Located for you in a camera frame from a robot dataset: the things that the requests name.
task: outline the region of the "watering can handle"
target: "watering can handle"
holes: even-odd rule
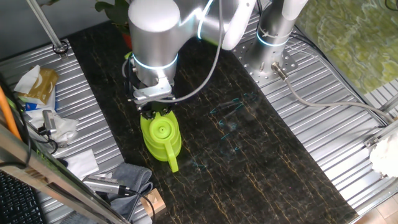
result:
[[[177,172],[178,171],[178,164],[177,164],[177,159],[175,158],[175,154],[174,154],[171,142],[167,141],[164,144],[164,146],[166,148],[167,159],[169,161],[169,164],[170,164],[170,167],[172,169],[172,172]]]

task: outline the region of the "potted plant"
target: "potted plant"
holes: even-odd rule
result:
[[[126,0],[115,0],[114,5],[99,1],[95,4],[97,12],[105,11],[106,16],[122,33],[126,45],[131,49],[131,38],[128,23],[129,3]]]

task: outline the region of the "mounting plate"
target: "mounting plate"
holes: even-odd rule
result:
[[[252,78],[259,85],[259,87],[262,87],[266,83],[278,79],[279,76],[276,72],[272,73],[260,72],[259,70],[253,69],[252,67],[248,66],[249,62],[246,61],[245,55],[246,52],[250,49],[250,47],[253,46],[254,41],[256,40],[252,39],[242,44],[239,44],[232,50],[232,52],[239,59],[239,61],[242,63],[244,68],[249,72],[250,76],[252,76]],[[293,58],[290,56],[290,54],[286,50],[284,50],[282,54],[283,54],[283,63],[282,65],[280,65],[282,69],[288,74],[289,72],[296,70],[298,65],[296,61],[293,60]]]

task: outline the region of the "gray cable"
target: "gray cable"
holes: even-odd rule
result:
[[[371,111],[373,111],[373,112],[375,112],[375,113],[377,113],[377,114],[379,114],[379,115],[381,115],[381,116],[387,118],[387,120],[388,120],[390,123],[393,123],[393,122],[394,122],[394,120],[393,120],[390,116],[388,116],[388,114],[386,114],[385,112],[383,112],[383,111],[381,111],[381,110],[379,110],[379,109],[373,108],[372,106],[363,104],[363,103],[357,103],[357,102],[310,103],[310,102],[308,102],[308,101],[305,101],[303,98],[301,98],[301,97],[296,93],[296,91],[294,91],[294,89],[293,89],[293,87],[292,87],[292,84],[290,84],[290,82],[289,82],[289,79],[286,79],[286,80],[285,80],[285,83],[286,83],[286,85],[288,86],[288,88],[291,90],[291,92],[293,93],[293,95],[299,100],[299,102],[301,102],[301,103],[303,103],[303,104],[305,104],[305,105],[314,106],[314,107],[329,107],[329,106],[343,106],[343,105],[358,106],[358,107],[362,107],[362,108],[371,110]]]
[[[197,94],[209,82],[209,79],[213,75],[213,72],[214,72],[214,70],[216,68],[216,64],[217,64],[217,61],[218,61],[218,56],[220,55],[220,51],[221,51],[221,45],[223,44],[224,27],[223,27],[223,5],[222,5],[222,0],[218,1],[218,17],[219,17],[219,21],[220,21],[220,34],[219,34],[219,37],[218,37],[218,46],[217,46],[216,57],[214,59],[213,66],[211,67],[210,72],[207,75],[205,81],[203,81],[203,83],[198,88],[193,90],[191,93],[189,93],[189,94],[187,94],[187,95],[185,95],[183,97],[180,97],[178,99],[174,99],[174,100],[156,100],[156,99],[153,99],[153,101],[157,101],[157,102],[161,102],[161,103],[177,103],[177,102],[186,100],[189,97]],[[126,64],[124,63],[123,66],[122,66],[122,72],[123,73],[124,73],[124,67],[125,66],[126,66]],[[138,91],[141,95],[151,99],[151,97],[149,97],[145,93],[141,92],[134,85],[132,87],[133,87],[134,90]]]
[[[308,53],[308,52],[306,52],[306,51],[304,51],[304,50],[300,50],[300,49],[298,49],[298,48],[293,48],[293,47],[288,46],[288,45],[286,45],[286,47],[288,47],[288,48],[290,48],[290,49],[292,49],[292,50],[295,50],[295,51],[297,51],[297,52],[305,53],[305,54],[307,54],[307,55],[309,55],[309,56],[312,56],[312,58],[317,59],[319,62],[321,62],[327,69],[329,69],[329,71],[332,71],[332,69],[328,66],[327,63],[325,63],[321,58],[318,58],[318,55],[313,55],[313,54],[310,54],[310,53]],[[309,51],[311,51],[312,53],[316,54],[316,52],[313,51],[312,49],[305,48],[305,50],[309,50]],[[344,78],[339,78],[334,72],[332,72],[332,74],[333,74],[339,81],[341,81],[342,83],[345,82]],[[347,90],[348,90],[352,95],[354,95],[354,96],[356,95],[356,94],[353,93],[348,87],[347,87]],[[387,114],[385,114],[385,113],[382,112],[381,110],[378,110],[378,111],[382,112],[383,114],[380,114],[380,113],[378,113],[378,112],[376,112],[376,111],[374,111],[374,110],[371,110],[371,111],[374,112],[374,113],[376,113],[376,114],[379,114],[379,115],[381,115],[381,116],[383,116],[383,117],[386,117],[386,116],[387,116]]]
[[[125,60],[125,61],[123,62],[123,65],[122,65],[122,75],[123,75],[124,78],[126,78],[126,73],[125,73],[125,71],[124,71],[124,67],[127,65],[127,62],[128,62],[128,61],[129,61],[129,59]]]

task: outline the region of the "small wooden block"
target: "small wooden block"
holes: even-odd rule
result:
[[[166,208],[166,204],[164,203],[162,196],[160,196],[160,193],[159,191],[157,191],[157,189],[151,190],[149,194],[146,195],[146,197],[150,200],[150,202],[152,202],[152,205],[154,206],[155,209],[155,213],[159,213],[160,211]],[[148,201],[143,198],[140,198],[140,201],[142,203],[142,206],[144,206],[145,211],[148,213],[150,217],[152,217],[154,214]]]

